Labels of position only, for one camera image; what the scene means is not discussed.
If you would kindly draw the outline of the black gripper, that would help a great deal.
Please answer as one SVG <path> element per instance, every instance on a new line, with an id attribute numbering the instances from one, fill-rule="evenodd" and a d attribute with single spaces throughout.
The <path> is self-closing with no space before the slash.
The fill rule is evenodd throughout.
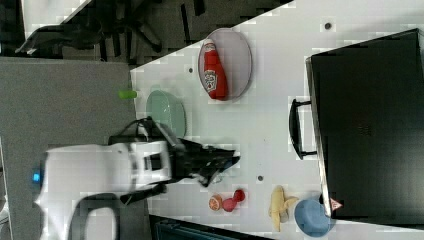
<path id="1" fill-rule="evenodd" d="M 235 156 L 234 150 L 202 145 L 185 139 L 167 143 L 167 147 L 170 157 L 170 182 L 191 178 L 197 179 L 203 187 L 208 187 L 221 182 L 224 174 L 240 160 L 239 156 Z"/>

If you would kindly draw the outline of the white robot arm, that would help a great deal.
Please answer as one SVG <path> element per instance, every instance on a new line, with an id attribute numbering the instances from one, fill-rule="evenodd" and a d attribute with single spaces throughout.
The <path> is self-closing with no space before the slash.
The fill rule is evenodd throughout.
<path id="1" fill-rule="evenodd" d="M 35 200 L 44 218 L 39 240 L 123 240 L 126 205 L 183 179 L 208 187 L 239 159 L 184 139 L 50 149 Z"/>

